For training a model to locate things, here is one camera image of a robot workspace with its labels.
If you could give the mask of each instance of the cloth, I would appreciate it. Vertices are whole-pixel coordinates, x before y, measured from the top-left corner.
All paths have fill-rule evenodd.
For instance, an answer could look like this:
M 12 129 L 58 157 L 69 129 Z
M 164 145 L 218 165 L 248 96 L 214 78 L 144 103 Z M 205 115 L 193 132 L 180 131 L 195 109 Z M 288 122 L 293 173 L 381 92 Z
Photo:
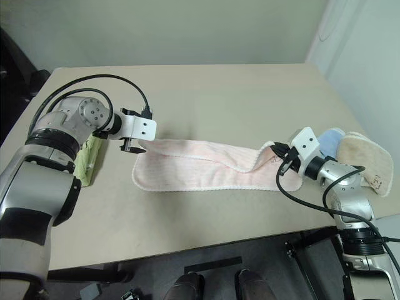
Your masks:
M 324 157 L 331 156 L 336 158 L 336 153 L 341 139 L 344 137 L 345 133 L 340 128 L 331 128 L 322 133 L 318 137 L 319 150 Z
M 375 192 L 386 197 L 392 188 L 394 164 L 391 155 L 380 145 L 358 132 L 349 132 L 337 149 L 340 163 L 364 166 L 361 173 L 363 186 L 371 186 Z
M 74 175 L 81 180 L 82 186 L 88 186 L 91 183 L 94 164 L 102 143 L 102 139 L 90 135 L 77 153 Z
M 261 189 L 277 191 L 275 176 L 282 160 L 266 142 L 260 150 L 207 141 L 141 141 L 132 180 L 145 191 L 208 191 Z M 300 188 L 302 180 L 292 170 L 281 179 L 287 191 Z

